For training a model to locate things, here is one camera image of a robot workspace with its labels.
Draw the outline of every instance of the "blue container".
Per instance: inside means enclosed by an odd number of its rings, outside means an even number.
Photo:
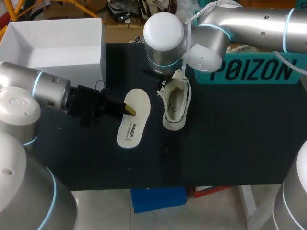
[[[131,200],[134,213],[140,213],[184,205],[187,195],[185,188],[131,189]]]
[[[204,7],[211,0],[199,0]],[[297,0],[297,8],[307,8],[307,0]],[[281,53],[296,67],[306,69],[307,55]],[[215,73],[195,70],[198,84],[297,84],[301,74],[287,67],[274,53],[226,54]]]

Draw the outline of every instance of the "shoe insole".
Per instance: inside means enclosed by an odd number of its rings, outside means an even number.
[[[124,102],[135,110],[136,116],[123,115],[117,134],[117,143],[123,148],[133,148],[141,141],[150,113],[150,100],[144,90],[133,89],[127,93]]]
[[[169,95],[168,115],[174,121],[178,121],[184,114],[184,90],[176,87]]]

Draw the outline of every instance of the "floor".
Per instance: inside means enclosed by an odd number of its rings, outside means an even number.
[[[252,186],[256,205],[274,185]],[[135,214],[130,190],[73,192],[78,201],[77,230],[246,230],[236,187],[189,198],[183,206]],[[262,230],[274,230],[270,219]]]

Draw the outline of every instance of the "sneaker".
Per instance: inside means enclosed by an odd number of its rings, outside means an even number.
[[[177,70],[172,80],[161,90],[157,91],[164,103],[162,123],[165,128],[177,131],[186,123],[188,107],[192,97],[189,80]]]

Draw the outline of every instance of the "white cardboard box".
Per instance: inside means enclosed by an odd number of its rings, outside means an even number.
[[[106,76],[104,32],[100,18],[13,22],[0,44],[0,61],[94,88]]]

